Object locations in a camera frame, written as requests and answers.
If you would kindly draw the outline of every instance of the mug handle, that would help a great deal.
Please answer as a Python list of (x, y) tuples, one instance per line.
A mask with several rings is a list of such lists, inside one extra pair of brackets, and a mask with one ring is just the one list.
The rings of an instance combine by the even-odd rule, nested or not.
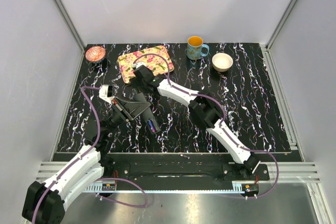
[(206, 48), (207, 49), (207, 52), (205, 54), (202, 53), (202, 51), (201, 51), (201, 56), (205, 57), (205, 56), (207, 56), (209, 54), (210, 49), (209, 49), (209, 46), (206, 45), (206, 44), (202, 44), (202, 48)]

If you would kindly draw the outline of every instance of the white bowl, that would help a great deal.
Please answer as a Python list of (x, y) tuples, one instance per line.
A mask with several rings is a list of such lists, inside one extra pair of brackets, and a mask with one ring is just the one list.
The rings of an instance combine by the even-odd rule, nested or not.
[(216, 69), (218, 72), (227, 71), (232, 66), (232, 64), (232, 57), (222, 52), (215, 54), (212, 57), (212, 65), (214, 66), (214, 69)]

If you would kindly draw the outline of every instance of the back wall panel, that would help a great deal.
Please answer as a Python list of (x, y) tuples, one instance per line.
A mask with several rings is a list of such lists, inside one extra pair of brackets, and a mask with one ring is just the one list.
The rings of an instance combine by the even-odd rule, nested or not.
[(290, 0), (62, 0), (85, 43), (266, 43)]

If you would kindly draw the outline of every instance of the table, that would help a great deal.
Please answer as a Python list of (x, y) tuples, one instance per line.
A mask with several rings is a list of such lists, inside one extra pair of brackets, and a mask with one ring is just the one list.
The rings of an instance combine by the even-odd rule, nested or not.
[[(58, 153), (77, 152), (84, 141), (85, 123), (93, 117), (80, 93), (81, 86), (110, 84), (116, 95), (132, 98), (132, 88), (123, 83), (117, 58), (120, 55), (162, 44), (105, 44), (105, 60), (93, 65), (83, 60), (75, 91), (57, 146)], [(278, 109), (267, 67), (259, 44), (209, 43), (209, 55), (198, 61), (186, 57), (186, 44), (164, 44), (175, 70), (171, 79), (194, 90), (209, 89), (227, 111), (225, 122), (243, 144), (254, 150), (290, 152), (285, 128)], [(211, 66), (217, 52), (232, 56), (234, 64), (226, 73)], [(110, 107), (98, 98), (97, 91), (87, 91), (103, 119)], [(146, 94), (162, 132), (149, 134), (140, 119), (124, 123), (110, 133), (111, 152), (117, 153), (221, 153), (224, 147), (189, 119), (187, 107), (165, 97)]]

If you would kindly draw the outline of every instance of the wire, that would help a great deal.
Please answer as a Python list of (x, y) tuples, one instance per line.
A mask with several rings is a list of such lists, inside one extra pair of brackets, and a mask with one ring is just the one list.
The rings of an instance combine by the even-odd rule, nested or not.
[[(85, 155), (87, 155), (95, 146), (96, 144), (98, 143), (99, 141), (99, 138), (100, 138), (100, 122), (99, 122), (99, 117), (98, 117), (98, 113), (96, 111), (96, 109), (94, 108), (90, 98), (85, 94), (85, 89), (92, 89), (92, 90), (100, 90), (100, 88), (97, 88), (97, 87), (91, 87), (91, 86), (83, 86), (80, 88), (80, 91), (81, 93), (83, 94), (83, 96), (85, 97), (86, 101), (89, 103), (94, 115), (95, 115), (95, 118), (96, 118), (96, 121), (97, 121), (97, 138), (95, 140), (95, 142), (92, 144), (92, 146), (90, 148), (88, 148), (82, 155), (81, 157), (83, 158)], [(38, 200), (37, 204), (36, 204), (36, 207), (35, 207), (35, 210), (34, 210), (34, 213), (33, 213), (33, 218), (32, 218), (32, 224), (35, 224), (35, 221), (36, 221), (36, 216), (37, 216), (37, 213), (38, 213), (38, 209), (39, 207), (41, 206), (41, 203), (42, 201), (44, 200), (44, 198), (46, 197), (46, 195), (48, 194), (48, 192), (50, 191), (50, 189), (54, 186), (54, 184), (56, 184), (56, 182), (61, 178), (61, 176), (63, 176), (64, 173), (66, 173), (76, 162), (78, 162), (79, 160), (81, 160), (80, 158), (76, 158), (75, 160), (73, 160), (69, 165), (67, 165), (67, 167), (64, 168), (64, 170), (62, 172), (60, 172), (60, 174), (56, 177), (56, 180), (54, 180), (53, 182), (51, 182), (51, 184), (47, 187), (47, 189), (43, 192), (43, 194), (41, 195), (40, 199)]]
[(117, 183), (117, 180), (118, 181), (124, 181), (124, 182), (127, 182), (127, 183), (135, 186), (137, 189), (139, 189), (142, 192), (143, 196), (145, 196), (145, 203), (142, 204), (142, 205), (132, 205), (132, 204), (128, 204), (128, 203), (125, 203), (125, 202), (121, 202), (121, 201), (118, 201), (118, 200), (115, 200), (115, 199), (110, 199), (110, 198), (103, 197), (103, 196), (101, 196), (100, 199), (105, 199), (105, 200), (108, 200), (110, 202), (119, 203), (119, 204), (122, 204), (122, 205), (127, 206), (127, 207), (135, 207), (135, 208), (145, 208), (148, 205), (147, 194), (145, 193), (145, 191), (140, 186), (138, 186), (133, 181), (130, 181), (130, 180), (124, 179), (124, 178), (99, 178), (96, 181), (102, 181), (102, 180), (115, 180), (116, 183)]
[[(172, 88), (175, 88), (175, 89), (177, 89), (177, 90), (179, 90), (179, 91), (181, 91), (181, 92), (183, 92), (183, 93), (185, 93), (185, 94), (189, 94), (189, 92), (187, 92), (187, 91), (185, 91), (185, 90), (183, 90), (183, 89), (181, 89), (181, 88), (179, 88), (179, 87), (176, 87), (176, 86), (174, 86), (173, 84), (171, 84), (170, 79), (169, 79), (169, 77), (170, 77), (169, 63), (168, 63), (167, 60), (166, 60), (165, 58), (163, 58), (161, 55), (153, 54), (153, 53), (143, 54), (142, 56), (136, 58), (136, 60), (133, 62), (133, 64), (135, 64), (135, 63), (136, 63), (139, 59), (141, 59), (142, 57), (145, 57), (145, 56), (148, 56), (148, 55), (154, 55), (154, 56), (157, 56), (157, 57), (161, 58), (161, 59), (166, 63), (166, 65), (167, 65), (167, 69), (168, 69), (168, 72), (167, 72), (167, 82), (168, 82), (168, 84), (169, 84)], [(225, 123), (224, 120), (225, 120), (225, 117), (226, 117), (226, 112), (225, 112), (223, 106), (220, 104), (220, 102), (218, 102), (216, 99), (214, 99), (214, 98), (212, 98), (212, 97), (210, 97), (210, 96), (208, 96), (208, 95), (204, 95), (204, 94), (191, 93), (191, 94), (189, 94), (189, 95), (197, 96), (197, 97), (204, 97), (204, 98), (210, 99), (210, 100), (212, 100), (213, 102), (215, 102), (215, 103), (219, 106), (219, 108), (221, 109), (221, 111), (222, 111), (222, 113), (223, 113), (223, 117), (222, 117), (222, 120), (220, 121), (220, 125), (222, 125), (223, 123)], [(245, 150), (245, 151), (253, 152), (253, 153), (266, 153), (266, 154), (268, 154), (268, 155), (274, 160), (274, 162), (275, 162), (275, 166), (276, 166), (276, 168), (277, 168), (277, 174), (276, 174), (276, 178), (275, 178), (274, 184), (272, 185), (272, 187), (271, 187), (267, 192), (265, 192), (265, 193), (259, 195), (258, 198), (263, 197), (263, 196), (269, 194), (269, 193), (275, 188), (275, 186), (278, 184), (278, 180), (279, 180), (279, 165), (278, 165), (278, 162), (277, 162), (276, 158), (274, 157), (274, 155), (273, 155), (272, 153), (268, 152), (268, 151), (252, 150), (252, 149), (249, 149), (249, 148), (246, 148), (246, 147), (242, 147), (242, 146), (240, 146), (240, 145), (239, 145), (239, 144), (238, 144), (238, 143), (237, 143), (237, 142), (236, 142), (236, 141), (235, 141), (235, 140), (234, 140), (234, 139), (227, 133), (227, 131), (226, 131), (223, 127), (220, 127), (220, 128), (224, 131), (224, 133), (228, 136), (228, 138), (229, 138), (229, 139), (230, 139), (236, 146), (238, 146), (239, 148), (241, 148), (241, 149), (243, 149), (243, 150)]]

